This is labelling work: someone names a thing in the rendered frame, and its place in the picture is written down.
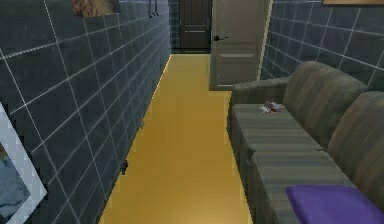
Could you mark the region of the broken white flat bowl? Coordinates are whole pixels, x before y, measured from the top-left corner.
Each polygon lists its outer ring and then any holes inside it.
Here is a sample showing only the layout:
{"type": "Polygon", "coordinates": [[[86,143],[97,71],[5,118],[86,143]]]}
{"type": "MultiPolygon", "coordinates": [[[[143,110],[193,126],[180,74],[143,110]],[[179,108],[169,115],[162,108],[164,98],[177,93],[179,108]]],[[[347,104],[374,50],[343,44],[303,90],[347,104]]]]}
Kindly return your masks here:
{"type": "Polygon", "coordinates": [[[278,104],[276,102],[266,101],[259,110],[262,114],[269,114],[269,113],[278,113],[281,112],[284,109],[284,106],[282,104],[278,104]]]}

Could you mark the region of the grey room door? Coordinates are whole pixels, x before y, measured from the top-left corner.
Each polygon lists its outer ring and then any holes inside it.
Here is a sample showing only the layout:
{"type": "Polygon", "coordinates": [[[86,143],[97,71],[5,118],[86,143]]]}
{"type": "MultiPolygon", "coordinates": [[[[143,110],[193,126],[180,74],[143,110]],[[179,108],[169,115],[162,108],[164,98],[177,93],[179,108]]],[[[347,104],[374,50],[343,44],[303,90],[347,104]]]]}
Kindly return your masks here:
{"type": "Polygon", "coordinates": [[[273,0],[214,0],[209,89],[230,90],[258,79],[273,0]],[[214,41],[214,36],[228,39],[214,41]]]}

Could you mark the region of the dark brown room door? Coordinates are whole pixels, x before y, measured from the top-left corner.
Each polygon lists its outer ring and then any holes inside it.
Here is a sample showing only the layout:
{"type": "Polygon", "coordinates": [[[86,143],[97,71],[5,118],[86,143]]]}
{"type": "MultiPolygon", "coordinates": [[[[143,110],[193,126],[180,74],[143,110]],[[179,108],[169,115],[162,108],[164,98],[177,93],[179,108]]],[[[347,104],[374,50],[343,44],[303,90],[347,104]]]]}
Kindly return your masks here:
{"type": "Polygon", "coordinates": [[[210,51],[212,0],[179,0],[180,48],[184,52],[210,51]]]}

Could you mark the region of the grey-green striped sofa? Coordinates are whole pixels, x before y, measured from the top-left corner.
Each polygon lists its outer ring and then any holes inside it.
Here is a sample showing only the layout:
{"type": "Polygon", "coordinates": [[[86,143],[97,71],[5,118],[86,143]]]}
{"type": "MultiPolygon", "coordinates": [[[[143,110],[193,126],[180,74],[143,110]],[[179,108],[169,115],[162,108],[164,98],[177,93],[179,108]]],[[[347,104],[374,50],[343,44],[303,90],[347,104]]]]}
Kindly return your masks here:
{"type": "Polygon", "coordinates": [[[384,91],[328,65],[234,85],[227,131],[252,224],[300,224],[296,185],[356,188],[384,214],[384,91]],[[282,104],[262,114],[266,102],[282,104]]]}

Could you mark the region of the purple cushion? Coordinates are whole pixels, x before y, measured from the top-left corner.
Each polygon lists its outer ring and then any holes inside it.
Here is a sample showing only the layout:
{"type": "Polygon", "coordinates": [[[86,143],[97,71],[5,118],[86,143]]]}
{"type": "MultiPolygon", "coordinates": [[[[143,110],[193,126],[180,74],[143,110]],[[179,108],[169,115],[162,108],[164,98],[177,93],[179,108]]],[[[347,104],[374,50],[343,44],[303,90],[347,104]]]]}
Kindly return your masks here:
{"type": "Polygon", "coordinates": [[[384,224],[384,214],[353,187],[296,185],[286,194],[300,224],[384,224]]]}

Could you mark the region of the white framed picture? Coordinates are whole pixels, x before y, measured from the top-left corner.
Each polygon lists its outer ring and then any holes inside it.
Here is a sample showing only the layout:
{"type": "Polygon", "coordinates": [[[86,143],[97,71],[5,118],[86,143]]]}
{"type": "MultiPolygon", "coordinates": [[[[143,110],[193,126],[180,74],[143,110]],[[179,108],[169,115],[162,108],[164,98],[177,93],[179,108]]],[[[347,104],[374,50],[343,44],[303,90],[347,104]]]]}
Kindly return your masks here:
{"type": "Polygon", "coordinates": [[[0,103],[0,224],[24,224],[46,194],[0,103]]]}

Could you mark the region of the brown wall picture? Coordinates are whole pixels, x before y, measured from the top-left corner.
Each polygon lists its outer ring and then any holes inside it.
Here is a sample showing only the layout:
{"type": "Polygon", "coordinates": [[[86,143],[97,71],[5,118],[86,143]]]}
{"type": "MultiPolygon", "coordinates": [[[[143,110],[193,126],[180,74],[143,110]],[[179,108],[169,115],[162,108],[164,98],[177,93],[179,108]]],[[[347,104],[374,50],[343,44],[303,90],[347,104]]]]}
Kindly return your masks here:
{"type": "Polygon", "coordinates": [[[120,12],[119,0],[70,0],[74,14],[92,18],[120,12]]]}

